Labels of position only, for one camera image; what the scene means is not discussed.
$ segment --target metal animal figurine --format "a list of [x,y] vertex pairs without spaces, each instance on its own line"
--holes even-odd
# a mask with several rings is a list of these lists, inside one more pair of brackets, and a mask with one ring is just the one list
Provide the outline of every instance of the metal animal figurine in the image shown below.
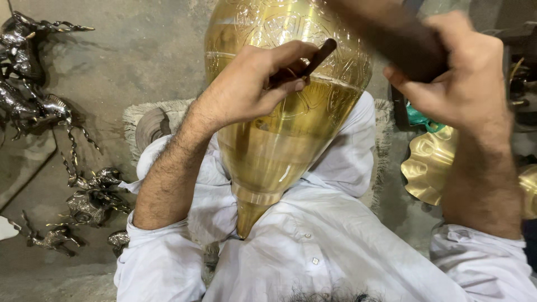
[[63,165],[66,167],[66,170],[69,173],[67,185],[71,188],[78,187],[82,190],[91,190],[97,188],[109,189],[112,185],[121,183],[121,172],[113,167],[106,167],[100,169],[99,171],[97,171],[97,173],[94,173],[92,171],[93,177],[88,180],[84,178],[79,171],[71,171],[69,163],[67,162],[67,160],[65,160],[65,157],[63,158]]
[[36,93],[32,91],[32,89],[26,84],[26,82],[25,85],[32,93],[32,96],[36,98],[41,104],[43,110],[45,110],[48,114],[53,114],[59,120],[59,125],[67,125],[67,136],[71,141],[71,163],[73,164],[75,169],[78,166],[78,155],[76,153],[77,143],[75,142],[75,137],[71,133],[74,127],[79,128],[84,134],[86,140],[90,144],[92,144],[94,148],[97,149],[97,151],[100,152],[99,146],[97,146],[97,144],[92,139],[90,139],[90,136],[86,129],[84,129],[84,127],[82,126],[73,125],[72,110],[61,98],[53,94],[49,94],[46,95],[44,98],[40,98]]
[[84,245],[84,242],[71,235],[71,230],[68,226],[57,226],[48,231],[45,237],[41,237],[39,236],[39,231],[35,231],[31,227],[30,221],[28,220],[25,211],[23,211],[22,216],[25,221],[25,225],[28,228],[29,234],[25,235],[22,231],[22,228],[16,224],[13,224],[13,226],[16,230],[19,231],[21,235],[26,236],[28,238],[27,245],[29,247],[38,246],[44,249],[52,249],[55,251],[59,251],[60,253],[65,254],[68,257],[73,257],[75,255],[75,252],[65,247],[63,243],[66,241],[72,241],[78,247]]
[[0,77],[0,109],[6,112],[4,122],[11,120],[15,125],[17,134],[13,140],[18,140],[22,133],[26,134],[41,117],[38,104],[27,101],[18,89],[2,77]]
[[37,42],[44,39],[50,33],[69,31],[93,31],[92,27],[73,25],[66,21],[35,21],[34,19],[15,11],[0,28],[0,59],[9,59],[10,63],[4,76],[11,73],[32,82],[43,85],[45,83],[45,71],[39,63]]
[[123,200],[100,188],[76,191],[67,198],[66,203],[69,207],[69,215],[60,216],[69,216],[75,222],[47,224],[47,226],[89,225],[90,227],[99,228],[108,219],[110,209],[121,211],[125,214],[130,213],[129,206]]
[[[43,124],[59,122],[68,125],[67,133],[71,140],[71,154],[73,164],[77,164],[76,142],[71,131],[73,129],[71,109],[65,102],[55,95],[43,96],[37,87],[45,83],[45,71],[39,62],[37,44],[33,40],[44,39],[49,33],[68,31],[92,31],[94,28],[73,25],[66,21],[37,22],[20,12],[13,12],[0,28],[0,61],[9,60],[9,63],[1,63],[0,68],[6,68],[3,78],[7,79],[11,74],[16,74],[23,80],[32,99],[26,100],[18,89],[2,79],[0,83],[0,108],[7,112],[4,120],[11,120],[15,124],[17,134],[13,138],[17,140],[21,134],[27,134],[33,127]],[[99,147],[89,138],[86,130],[82,130],[89,143],[97,150]]]
[[116,258],[119,258],[119,256],[121,256],[121,253],[123,253],[123,248],[129,243],[129,241],[130,236],[124,229],[110,234],[107,240],[108,244],[114,246],[112,250],[114,251],[114,255]]

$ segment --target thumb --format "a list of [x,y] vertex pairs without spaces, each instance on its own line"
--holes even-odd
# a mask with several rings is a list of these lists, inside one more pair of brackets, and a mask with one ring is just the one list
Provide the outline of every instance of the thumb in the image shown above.
[[442,107],[443,85],[440,83],[425,84],[413,82],[395,66],[387,66],[383,71],[388,81],[404,94],[412,107],[428,117],[434,118]]
[[289,82],[284,82],[267,91],[260,101],[261,103],[266,104],[267,106],[272,106],[272,108],[274,108],[288,94],[296,91],[301,91],[302,89],[304,89],[304,87],[306,87],[306,82],[301,78],[297,78]]

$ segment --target hand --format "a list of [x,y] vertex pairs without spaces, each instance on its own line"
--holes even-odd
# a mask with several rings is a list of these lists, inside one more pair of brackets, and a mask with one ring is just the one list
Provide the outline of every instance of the hand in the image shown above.
[[411,82],[393,66],[384,69],[384,76],[427,117],[479,139],[509,139],[512,117],[505,99],[502,42],[475,32],[460,12],[427,23],[440,33],[451,70],[431,84]]
[[292,77],[268,87],[269,77],[282,69],[296,75],[319,49],[311,43],[291,41],[273,49],[246,45],[216,77],[195,103],[213,131],[227,125],[270,114],[289,93],[301,91],[307,81]]

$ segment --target green plastic bag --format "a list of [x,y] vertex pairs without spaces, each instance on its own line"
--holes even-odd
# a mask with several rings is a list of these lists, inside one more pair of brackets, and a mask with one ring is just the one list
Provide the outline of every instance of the green plastic bag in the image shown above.
[[434,120],[423,116],[423,114],[416,109],[412,108],[410,103],[407,104],[408,122],[411,126],[425,125],[428,132],[434,133],[442,130],[446,125],[437,123]]

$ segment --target hairy forearm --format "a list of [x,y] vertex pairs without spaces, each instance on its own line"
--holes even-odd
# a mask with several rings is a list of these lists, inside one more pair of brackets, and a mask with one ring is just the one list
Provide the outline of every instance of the hairy forearm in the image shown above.
[[158,229],[188,215],[201,162],[215,132],[197,102],[144,179],[133,220],[138,228]]
[[460,133],[441,204],[446,223],[520,239],[523,193],[508,135],[477,139]]

